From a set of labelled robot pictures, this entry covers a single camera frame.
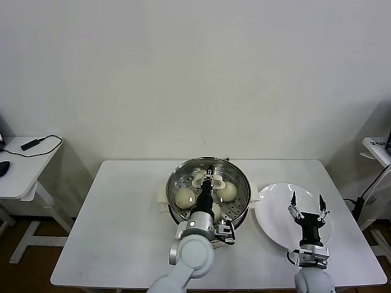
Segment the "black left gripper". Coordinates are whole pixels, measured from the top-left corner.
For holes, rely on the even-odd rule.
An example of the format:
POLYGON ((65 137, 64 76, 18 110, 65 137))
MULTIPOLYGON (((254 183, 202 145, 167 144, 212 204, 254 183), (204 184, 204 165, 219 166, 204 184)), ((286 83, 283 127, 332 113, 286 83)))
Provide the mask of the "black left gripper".
POLYGON ((214 165, 211 164, 204 175, 204 182, 202 183, 202 190, 195 206, 192 208, 192 213, 206 212, 209 215, 214 215, 213 208, 213 187, 212 181, 214 176, 214 165))

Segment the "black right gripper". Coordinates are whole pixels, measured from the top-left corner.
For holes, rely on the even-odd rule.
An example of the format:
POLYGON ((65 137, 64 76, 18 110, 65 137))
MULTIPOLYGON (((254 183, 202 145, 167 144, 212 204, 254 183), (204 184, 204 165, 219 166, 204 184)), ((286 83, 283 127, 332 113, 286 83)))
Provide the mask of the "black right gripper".
POLYGON ((320 215, 308 212, 301 212, 297 207, 296 192, 293 191, 293 196, 290 200, 288 210, 292 218, 297 219, 297 224, 302 229, 302 239, 300 245, 322 245, 319 229, 322 228, 326 222, 325 218, 330 213, 322 195, 319 195, 320 215))

